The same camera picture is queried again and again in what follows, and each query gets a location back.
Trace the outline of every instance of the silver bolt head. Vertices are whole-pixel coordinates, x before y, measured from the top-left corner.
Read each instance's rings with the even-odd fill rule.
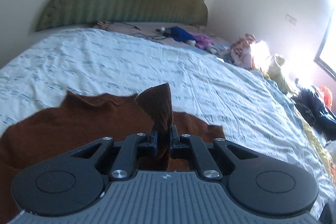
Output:
[[[117,170],[112,171],[111,175],[115,179],[123,179],[123,178],[127,177],[128,174],[125,170],[117,169]]]
[[[220,173],[216,170],[206,170],[203,172],[203,175],[210,179],[215,179],[220,176]]]

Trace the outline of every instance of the clothes pile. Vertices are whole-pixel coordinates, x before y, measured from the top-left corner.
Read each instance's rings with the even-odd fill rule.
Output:
[[[259,41],[253,34],[246,33],[229,49],[220,51],[217,56],[226,63],[252,70],[260,69],[270,53],[264,41]]]
[[[292,97],[303,118],[310,126],[316,128],[320,133],[324,133],[329,140],[336,140],[336,116],[326,106],[325,99],[320,95],[320,88],[314,86],[304,88],[298,86],[300,92]],[[326,99],[332,104],[331,92],[330,97]]]
[[[175,41],[184,42],[190,46],[196,46],[201,50],[205,50],[211,54],[216,54],[219,52],[211,38],[205,34],[190,34],[186,30],[180,27],[164,28],[156,30],[166,37],[172,37]]]

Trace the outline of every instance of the bed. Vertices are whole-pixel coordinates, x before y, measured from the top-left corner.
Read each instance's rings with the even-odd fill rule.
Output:
[[[185,45],[69,26],[102,19],[206,25],[207,9],[203,0],[51,0],[36,30],[52,31],[39,33],[45,38],[0,70],[0,134],[41,109],[59,106],[67,90],[125,96],[168,82],[174,111],[222,125],[228,140],[308,170],[320,187],[314,217],[335,200],[294,105],[274,82]]]

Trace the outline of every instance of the brown cloth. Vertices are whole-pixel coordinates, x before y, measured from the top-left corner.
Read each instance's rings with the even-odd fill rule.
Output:
[[[197,135],[204,142],[224,136],[220,126],[207,125],[185,112],[172,113],[168,84],[148,89],[138,97],[89,97],[68,92],[60,107],[44,109],[10,126],[0,138],[0,223],[18,214],[11,181],[21,169],[104,136],[123,141],[130,134],[148,133],[153,121],[159,134],[158,157],[143,158],[140,164],[152,170],[188,170],[184,160],[169,161],[167,130],[173,118],[179,134]]]

